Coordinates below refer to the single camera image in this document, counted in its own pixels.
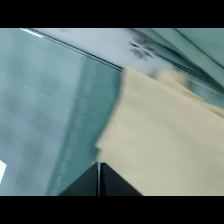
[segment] green fabric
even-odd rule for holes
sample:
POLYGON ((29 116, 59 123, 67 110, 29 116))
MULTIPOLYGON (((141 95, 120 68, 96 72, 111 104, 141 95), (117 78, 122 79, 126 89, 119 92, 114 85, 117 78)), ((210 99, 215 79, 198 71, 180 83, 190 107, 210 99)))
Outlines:
POLYGON ((54 195, 91 166, 119 77, 80 51, 0 29, 0 195, 54 195))
POLYGON ((136 28, 175 50, 224 87, 223 28, 136 28))

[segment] folded fabric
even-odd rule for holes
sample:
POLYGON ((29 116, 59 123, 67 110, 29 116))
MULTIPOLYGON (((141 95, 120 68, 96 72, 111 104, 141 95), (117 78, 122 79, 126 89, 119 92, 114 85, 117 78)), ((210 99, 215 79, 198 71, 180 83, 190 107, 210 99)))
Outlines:
POLYGON ((98 160, 143 195, 224 195, 223 111, 175 71, 154 80, 127 68, 122 78, 98 160))

